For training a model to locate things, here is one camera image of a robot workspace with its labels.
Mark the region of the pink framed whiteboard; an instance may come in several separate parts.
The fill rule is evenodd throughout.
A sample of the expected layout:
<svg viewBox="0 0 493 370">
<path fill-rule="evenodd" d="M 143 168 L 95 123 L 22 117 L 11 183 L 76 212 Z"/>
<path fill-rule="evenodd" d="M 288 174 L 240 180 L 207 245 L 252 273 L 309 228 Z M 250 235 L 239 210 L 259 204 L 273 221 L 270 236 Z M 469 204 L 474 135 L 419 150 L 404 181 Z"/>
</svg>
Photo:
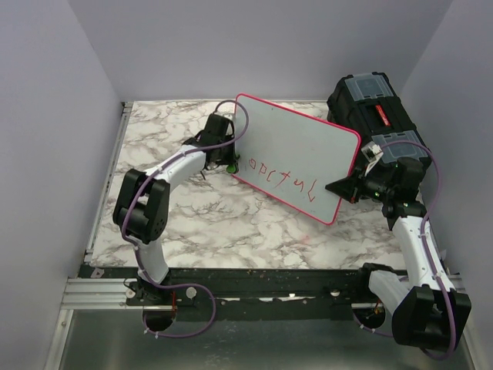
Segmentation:
<svg viewBox="0 0 493 370">
<path fill-rule="evenodd" d="M 360 135 L 294 109 L 244 93 L 236 97 L 235 177 L 276 200 L 331 225 L 341 198 L 325 186 L 348 176 Z"/>
</svg>

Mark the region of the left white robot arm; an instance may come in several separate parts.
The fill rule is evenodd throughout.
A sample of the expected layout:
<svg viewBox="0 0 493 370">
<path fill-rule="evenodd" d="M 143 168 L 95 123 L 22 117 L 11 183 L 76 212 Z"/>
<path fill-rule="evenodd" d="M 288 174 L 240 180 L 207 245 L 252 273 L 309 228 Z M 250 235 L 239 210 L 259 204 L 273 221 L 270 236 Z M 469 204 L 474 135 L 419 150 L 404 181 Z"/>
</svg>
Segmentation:
<svg viewBox="0 0 493 370">
<path fill-rule="evenodd" d="M 144 295 L 153 304 L 170 297 L 165 280 L 169 267 L 160 238 L 169 216 L 173 190 L 190 177 L 215 167 L 238 171 L 233 121 L 217 113 L 209 115 L 204 129 L 187 139 L 170 158 L 145 170 L 129 170 L 122 181 L 112 220 L 124 240 L 134 246 L 139 276 L 147 281 Z"/>
</svg>

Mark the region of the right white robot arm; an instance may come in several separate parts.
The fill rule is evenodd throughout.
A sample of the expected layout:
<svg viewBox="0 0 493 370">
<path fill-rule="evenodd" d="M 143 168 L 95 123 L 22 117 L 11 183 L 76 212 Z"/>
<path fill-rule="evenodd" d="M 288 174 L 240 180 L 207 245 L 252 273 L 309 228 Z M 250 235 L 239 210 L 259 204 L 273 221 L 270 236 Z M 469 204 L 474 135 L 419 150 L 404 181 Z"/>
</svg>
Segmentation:
<svg viewBox="0 0 493 370">
<path fill-rule="evenodd" d="M 404 256 L 407 280 L 383 264 L 366 263 L 354 283 L 365 302 L 379 298 L 391 316 L 391 337 L 399 344 L 446 352 L 458 346 L 471 312 L 471 301 L 448 278 L 434 246 L 427 209 L 418 188 L 431 161 L 400 157 L 378 163 L 358 155 L 350 175 L 326 190 L 355 204 L 371 199 L 381 212 Z"/>
</svg>

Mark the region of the black plastic toolbox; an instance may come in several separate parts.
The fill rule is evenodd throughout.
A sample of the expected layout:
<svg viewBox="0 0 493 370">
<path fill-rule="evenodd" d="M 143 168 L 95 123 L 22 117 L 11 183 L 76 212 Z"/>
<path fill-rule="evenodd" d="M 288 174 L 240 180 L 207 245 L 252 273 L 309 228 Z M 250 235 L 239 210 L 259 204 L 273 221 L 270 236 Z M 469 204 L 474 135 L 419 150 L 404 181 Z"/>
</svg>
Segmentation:
<svg viewBox="0 0 493 370">
<path fill-rule="evenodd" d="M 345 76 L 337 82 L 327 106 L 327 120 L 357 132 L 362 146 L 369 142 L 391 144 L 370 171 L 371 177 L 387 176 L 399 158 L 409 157 L 421 163 L 420 178 L 424 178 L 431 159 L 421 148 L 409 144 L 424 142 L 385 73 Z"/>
</svg>

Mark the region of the aluminium side rail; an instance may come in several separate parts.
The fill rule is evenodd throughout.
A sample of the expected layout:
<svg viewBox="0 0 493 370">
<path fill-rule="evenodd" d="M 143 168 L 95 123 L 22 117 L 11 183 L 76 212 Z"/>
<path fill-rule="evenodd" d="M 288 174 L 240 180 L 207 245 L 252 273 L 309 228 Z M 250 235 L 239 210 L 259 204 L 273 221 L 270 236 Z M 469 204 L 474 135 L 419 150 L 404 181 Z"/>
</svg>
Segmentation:
<svg viewBox="0 0 493 370">
<path fill-rule="evenodd" d="M 110 157 L 109 166 L 106 172 L 106 178 L 103 184 L 101 196 L 99 198 L 98 209 L 96 211 L 96 217 L 92 224 L 91 232 L 89 235 L 89 240 L 86 245 L 86 250 L 84 254 L 84 260 L 86 260 L 86 255 L 91 254 L 94 248 L 94 244 L 96 242 L 96 237 L 99 229 L 99 225 L 101 223 L 102 217 L 104 215 L 104 208 L 107 201 L 107 197 L 109 195 L 109 190 L 112 184 L 113 174 L 118 163 L 119 154 L 122 148 L 122 142 L 126 133 L 126 128 L 129 123 L 129 118 L 131 116 L 133 101 L 122 102 L 122 115 L 119 121 L 119 128 L 116 134 L 116 141 L 112 149 L 112 155 Z"/>
</svg>

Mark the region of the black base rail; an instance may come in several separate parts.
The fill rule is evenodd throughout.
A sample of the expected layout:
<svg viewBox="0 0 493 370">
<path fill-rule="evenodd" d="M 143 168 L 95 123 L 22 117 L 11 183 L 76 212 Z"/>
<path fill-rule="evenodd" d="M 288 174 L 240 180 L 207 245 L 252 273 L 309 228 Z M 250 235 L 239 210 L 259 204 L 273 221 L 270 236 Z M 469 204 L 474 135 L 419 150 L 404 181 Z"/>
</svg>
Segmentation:
<svg viewBox="0 0 493 370">
<path fill-rule="evenodd" d="M 367 275 L 361 269 L 173 267 L 162 289 L 141 281 L 134 267 L 84 264 L 78 276 L 103 292 L 121 288 L 119 308 L 177 321 L 346 321 L 354 310 L 376 314 L 383 308 L 364 286 Z"/>
</svg>

